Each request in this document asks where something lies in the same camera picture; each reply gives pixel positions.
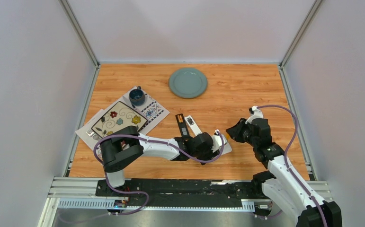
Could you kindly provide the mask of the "white remote with QR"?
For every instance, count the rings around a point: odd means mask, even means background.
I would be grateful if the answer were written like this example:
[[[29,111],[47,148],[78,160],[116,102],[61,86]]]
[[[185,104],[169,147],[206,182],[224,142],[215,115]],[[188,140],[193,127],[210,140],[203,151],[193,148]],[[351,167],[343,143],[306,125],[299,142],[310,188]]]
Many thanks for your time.
[[[191,131],[194,133],[195,136],[202,133],[198,125],[196,124],[195,120],[191,115],[188,115],[185,118],[185,121],[187,122],[188,126],[190,127]]]

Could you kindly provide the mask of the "white remote with batteries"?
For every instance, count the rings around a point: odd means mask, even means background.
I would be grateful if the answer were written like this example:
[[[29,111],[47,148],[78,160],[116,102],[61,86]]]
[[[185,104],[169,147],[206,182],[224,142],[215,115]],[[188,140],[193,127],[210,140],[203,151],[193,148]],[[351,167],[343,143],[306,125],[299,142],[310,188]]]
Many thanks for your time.
[[[232,151],[232,147],[228,142],[225,142],[223,145],[221,143],[215,143],[213,146],[213,153],[217,156],[219,155],[220,151],[222,150],[221,154],[226,155]]]

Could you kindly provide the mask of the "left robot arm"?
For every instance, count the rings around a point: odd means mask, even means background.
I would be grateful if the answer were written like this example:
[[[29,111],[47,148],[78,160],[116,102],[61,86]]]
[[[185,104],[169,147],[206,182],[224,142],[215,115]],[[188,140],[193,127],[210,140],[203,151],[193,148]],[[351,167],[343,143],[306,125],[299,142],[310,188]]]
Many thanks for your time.
[[[126,191],[124,169],[138,158],[192,159],[204,165],[221,157],[226,142],[219,130],[213,136],[201,133],[189,138],[160,139],[143,135],[135,127],[128,126],[99,140],[93,152],[103,166],[108,190],[114,196],[121,196]]]

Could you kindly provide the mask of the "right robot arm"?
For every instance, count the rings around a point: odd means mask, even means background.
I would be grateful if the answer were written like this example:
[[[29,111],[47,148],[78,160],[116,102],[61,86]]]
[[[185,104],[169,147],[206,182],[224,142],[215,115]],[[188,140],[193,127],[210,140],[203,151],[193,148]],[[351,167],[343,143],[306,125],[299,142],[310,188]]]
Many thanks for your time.
[[[256,159],[266,171],[253,175],[251,191],[258,198],[268,197],[296,227],[341,227],[341,208],[326,201],[296,171],[283,149],[273,142],[267,119],[239,122],[226,130],[236,142],[253,147]]]

